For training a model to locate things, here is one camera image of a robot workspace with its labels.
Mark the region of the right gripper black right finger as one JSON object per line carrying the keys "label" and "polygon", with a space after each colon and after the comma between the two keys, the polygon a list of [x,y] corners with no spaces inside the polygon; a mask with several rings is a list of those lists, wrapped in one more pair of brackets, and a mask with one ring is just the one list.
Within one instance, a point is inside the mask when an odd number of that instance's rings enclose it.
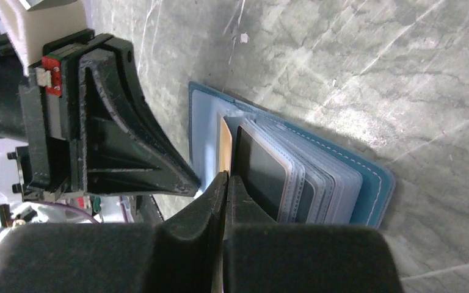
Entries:
{"label": "right gripper black right finger", "polygon": [[402,292],[391,251],[375,229],[284,224],[232,176],[224,235],[225,292]]}

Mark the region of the blue card holder wallet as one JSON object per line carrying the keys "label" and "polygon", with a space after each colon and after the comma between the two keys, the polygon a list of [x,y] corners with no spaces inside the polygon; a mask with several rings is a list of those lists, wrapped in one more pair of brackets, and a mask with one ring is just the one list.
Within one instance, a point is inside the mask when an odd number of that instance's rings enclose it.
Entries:
{"label": "blue card holder wallet", "polygon": [[256,125],[292,161],[287,212],[279,223],[380,226],[394,192],[391,171],[333,142],[314,135],[264,109],[205,85],[190,82],[189,139],[193,171],[204,192],[217,170],[218,116],[224,116],[233,138],[234,171],[238,126]]}

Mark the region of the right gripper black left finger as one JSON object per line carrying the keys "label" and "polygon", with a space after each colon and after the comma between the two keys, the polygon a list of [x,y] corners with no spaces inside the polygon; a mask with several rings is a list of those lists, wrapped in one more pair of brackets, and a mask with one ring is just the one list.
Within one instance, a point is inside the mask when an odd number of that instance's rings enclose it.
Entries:
{"label": "right gripper black left finger", "polygon": [[213,292],[228,174],[167,221],[34,224],[0,246],[0,292]]}

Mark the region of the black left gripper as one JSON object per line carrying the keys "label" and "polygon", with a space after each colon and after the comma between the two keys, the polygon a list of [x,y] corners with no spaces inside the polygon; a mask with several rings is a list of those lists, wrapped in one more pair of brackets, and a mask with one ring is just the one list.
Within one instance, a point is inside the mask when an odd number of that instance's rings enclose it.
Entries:
{"label": "black left gripper", "polygon": [[[54,52],[82,45],[92,29],[47,43],[42,59],[24,76],[7,34],[0,35],[0,139],[26,142],[9,158],[17,163],[18,180],[5,191],[36,200],[44,191],[64,187],[68,154],[62,139],[49,134],[49,97],[64,93],[64,68]],[[148,106],[137,75],[133,45],[112,37],[79,61],[79,162],[81,188],[92,195],[169,194],[191,197],[197,175],[172,145]]]}

